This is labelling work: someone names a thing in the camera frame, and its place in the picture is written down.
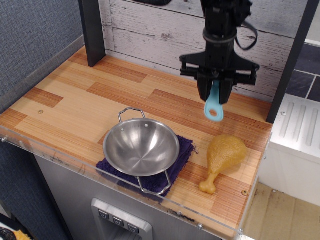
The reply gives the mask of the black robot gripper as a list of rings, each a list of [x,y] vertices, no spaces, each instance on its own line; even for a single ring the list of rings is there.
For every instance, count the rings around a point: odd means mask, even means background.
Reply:
[[[207,101],[213,84],[213,76],[226,72],[235,73],[224,76],[219,83],[219,103],[224,105],[228,102],[235,83],[255,85],[257,72],[260,66],[257,63],[249,61],[238,56],[234,50],[235,44],[238,44],[238,38],[233,37],[228,41],[219,40],[216,43],[206,42],[205,51],[181,55],[180,74],[193,77],[197,80],[199,96],[203,101]],[[200,73],[208,71],[207,76]]]

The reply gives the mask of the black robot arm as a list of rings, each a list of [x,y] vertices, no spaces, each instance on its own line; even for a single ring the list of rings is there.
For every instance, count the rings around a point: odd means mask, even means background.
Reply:
[[[237,84],[255,85],[260,66],[237,55],[238,28],[245,26],[257,34],[246,18],[251,15],[249,0],[203,0],[205,51],[180,56],[180,73],[194,77],[199,96],[207,101],[214,82],[218,83],[218,102],[226,104]]]

